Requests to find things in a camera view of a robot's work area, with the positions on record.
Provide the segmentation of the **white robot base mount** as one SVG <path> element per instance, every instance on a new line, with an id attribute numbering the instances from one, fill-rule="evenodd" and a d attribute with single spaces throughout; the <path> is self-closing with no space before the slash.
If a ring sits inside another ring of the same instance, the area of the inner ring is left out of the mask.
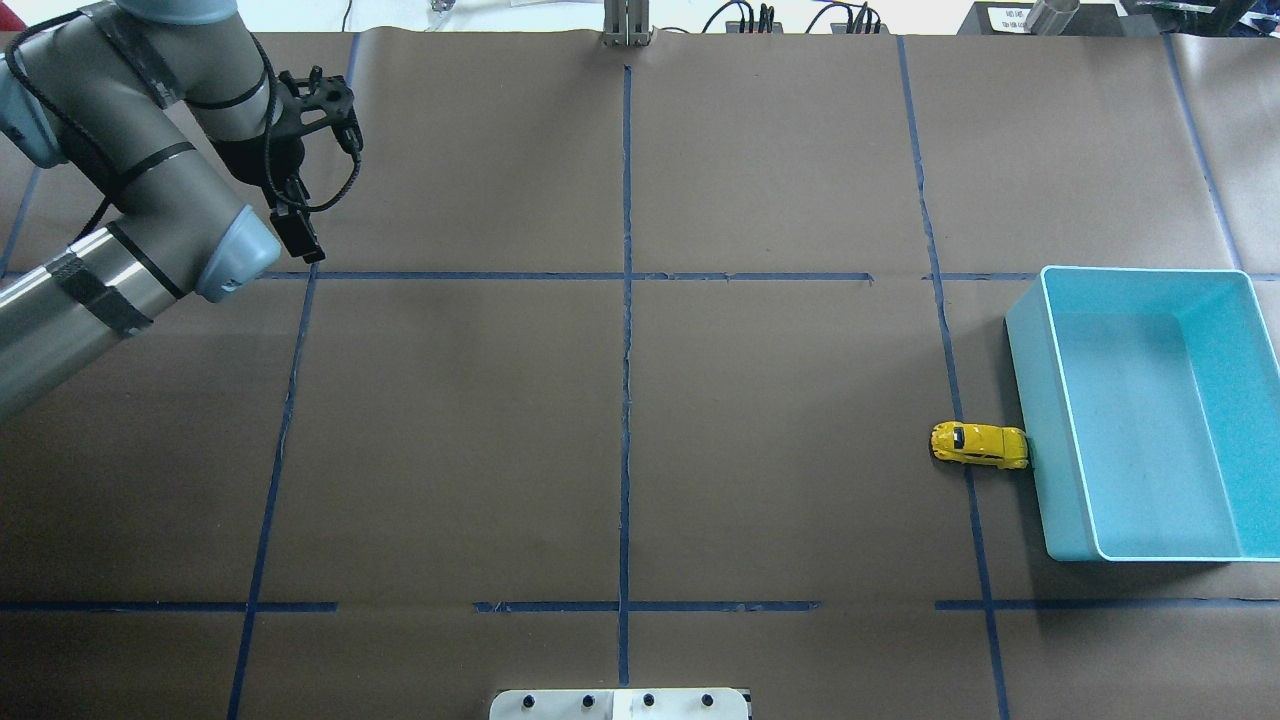
<path id="1" fill-rule="evenodd" d="M 489 719 L 751 719 L 748 691 L 731 687 L 512 689 Z"/>

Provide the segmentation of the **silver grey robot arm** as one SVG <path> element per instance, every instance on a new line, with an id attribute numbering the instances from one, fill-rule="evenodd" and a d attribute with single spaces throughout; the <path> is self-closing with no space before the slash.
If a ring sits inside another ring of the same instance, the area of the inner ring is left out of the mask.
<path id="1" fill-rule="evenodd" d="M 69 163 L 118 217 L 3 291 L 3 418 L 196 293 L 220 302 L 287 251 L 324 259 L 300 165 L 297 96 L 234 1 L 96 1 L 3 53 L 3 133 L 36 165 Z"/>

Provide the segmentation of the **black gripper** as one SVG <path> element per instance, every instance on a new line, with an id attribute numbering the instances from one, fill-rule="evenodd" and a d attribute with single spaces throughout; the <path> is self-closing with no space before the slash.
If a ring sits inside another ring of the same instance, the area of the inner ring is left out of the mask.
<path id="1" fill-rule="evenodd" d="M 326 258 L 314 224 L 311 211 L 284 204 L 305 202 L 305 183 L 300 170 L 305 161 L 305 142 L 301 138 L 268 138 L 261 136 L 241 141 L 212 141 L 212 149 L 230 174 L 243 184 L 259 187 L 271 210 L 271 227 L 292 258 L 307 264 Z"/>

